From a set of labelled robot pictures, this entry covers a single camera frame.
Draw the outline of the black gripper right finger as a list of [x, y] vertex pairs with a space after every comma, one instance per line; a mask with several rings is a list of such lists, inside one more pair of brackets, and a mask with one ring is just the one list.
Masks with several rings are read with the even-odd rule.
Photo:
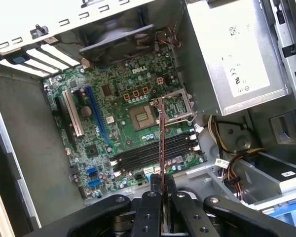
[[167, 208], [174, 224], [190, 237], [281, 237], [282, 222], [252, 210], [240, 203], [219, 196], [205, 198], [203, 205], [177, 189], [172, 175], [165, 176]]

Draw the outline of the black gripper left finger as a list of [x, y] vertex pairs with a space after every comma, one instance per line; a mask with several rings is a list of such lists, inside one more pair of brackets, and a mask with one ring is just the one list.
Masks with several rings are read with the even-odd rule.
[[68, 237], [159, 237], [162, 216], [162, 178], [150, 177], [151, 190], [141, 198], [113, 195], [74, 215]]

